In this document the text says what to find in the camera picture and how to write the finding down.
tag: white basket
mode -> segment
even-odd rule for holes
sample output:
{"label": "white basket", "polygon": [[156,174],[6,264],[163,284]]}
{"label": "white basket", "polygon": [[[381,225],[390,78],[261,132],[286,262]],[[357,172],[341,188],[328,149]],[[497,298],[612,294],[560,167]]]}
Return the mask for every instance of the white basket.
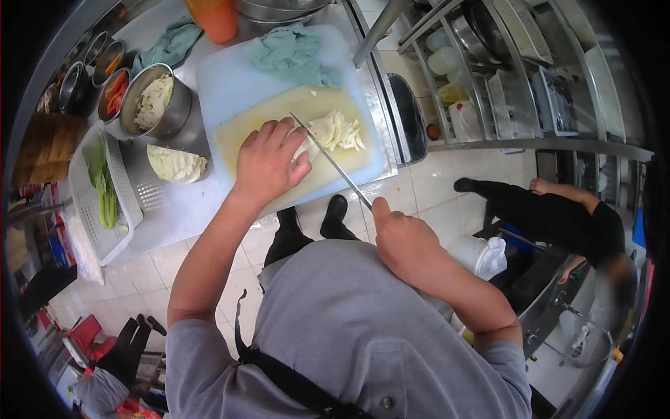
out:
{"label": "white basket", "polygon": [[[88,169],[82,150],[99,135],[106,137],[105,155],[112,184],[117,193],[119,216],[113,229],[105,229],[100,224],[98,212],[98,194],[88,179]],[[142,210],[139,208],[135,193],[128,180],[119,142],[105,131],[105,123],[96,122],[86,133],[81,144],[74,152],[68,169],[68,180],[72,190],[72,199],[77,215],[82,221],[88,243],[93,249],[96,260],[102,266],[114,259],[133,238],[135,228],[142,221]],[[128,226],[128,233],[121,233],[119,227]]]}
{"label": "white basket", "polygon": [[525,3],[521,0],[494,0],[493,6],[505,22],[522,56],[553,64],[547,40]]}
{"label": "white basket", "polygon": [[611,134],[621,137],[625,142],[626,129],[624,127],[623,114],[621,113],[621,104],[619,103],[616,85],[614,84],[610,67],[605,59],[605,54],[600,46],[595,46],[588,50],[585,55],[586,62],[596,83],[605,129]]}
{"label": "white basket", "polygon": [[493,110],[498,139],[534,138],[531,115],[519,101],[519,90],[512,74],[498,70],[486,81],[486,91]]}

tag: left hand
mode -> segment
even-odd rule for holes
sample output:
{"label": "left hand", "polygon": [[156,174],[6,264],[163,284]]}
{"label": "left hand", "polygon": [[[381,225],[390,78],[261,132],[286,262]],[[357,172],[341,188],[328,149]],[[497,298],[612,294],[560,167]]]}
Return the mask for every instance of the left hand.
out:
{"label": "left hand", "polygon": [[549,193],[551,184],[544,179],[536,178],[531,181],[531,190],[536,195],[544,195]]}
{"label": "left hand", "polygon": [[303,127],[288,135],[293,126],[293,118],[286,117],[280,122],[268,121],[249,134],[240,148],[237,181],[231,194],[261,210],[307,176],[312,170],[307,152],[298,156],[295,167],[291,165],[294,153],[307,137]]}

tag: gray shirt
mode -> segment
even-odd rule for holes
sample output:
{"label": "gray shirt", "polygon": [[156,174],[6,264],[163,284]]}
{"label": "gray shirt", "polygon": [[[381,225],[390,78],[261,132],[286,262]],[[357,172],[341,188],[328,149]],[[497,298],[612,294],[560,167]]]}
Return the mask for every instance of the gray shirt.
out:
{"label": "gray shirt", "polygon": [[128,388],[106,369],[96,368],[72,386],[74,400],[90,419],[115,417],[116,411],[126,400]]}
{"label": "gray shirt", "polygon": [[[317,241],[267,274],[253,346],[341,402],[378,419],[531,417],[522,349],[496,341],[477,353],[374,245]],[[232,359],[212,323],[173,324],[166,351],[173,418],[315,417]]]}

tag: cutting board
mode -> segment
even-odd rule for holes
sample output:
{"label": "cutting board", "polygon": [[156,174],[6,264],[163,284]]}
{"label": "cutting board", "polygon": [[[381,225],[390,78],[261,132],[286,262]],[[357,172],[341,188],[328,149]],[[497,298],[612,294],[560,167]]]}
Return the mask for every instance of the cutting board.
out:
{"label": "cutting board", "polygon": [[[202,118],[223,196],[235,183],[237,154],[244,139],[263,122],[280,120],[289,112],[305,124],[332,109],[340,109],[347,121],[358,119],[367,150],[336,149],[333,158],[357,184],[372,182],[384,170],[386,161],[349,44],[337,27],[313,25],[309,29],[321,37],[322,50],[317,61],[342,71],[342,89],[299,86],[258,70],[244,57],[248,42],[212,54],[198,66],[196,80]],[[300,185],[273,201],[262,214],[348,188],[324,156],[317,156],[312,167]]]}

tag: orange container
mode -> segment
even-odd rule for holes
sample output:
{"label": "orange container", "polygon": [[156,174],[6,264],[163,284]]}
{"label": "orange container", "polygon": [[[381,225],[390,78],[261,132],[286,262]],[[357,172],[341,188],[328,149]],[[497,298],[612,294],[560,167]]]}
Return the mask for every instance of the orange container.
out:
{"label": "orange container", "polygon": [[232,39],[237,33],[237,18],[231,0],[184,0],[191,17],[215,44]]}

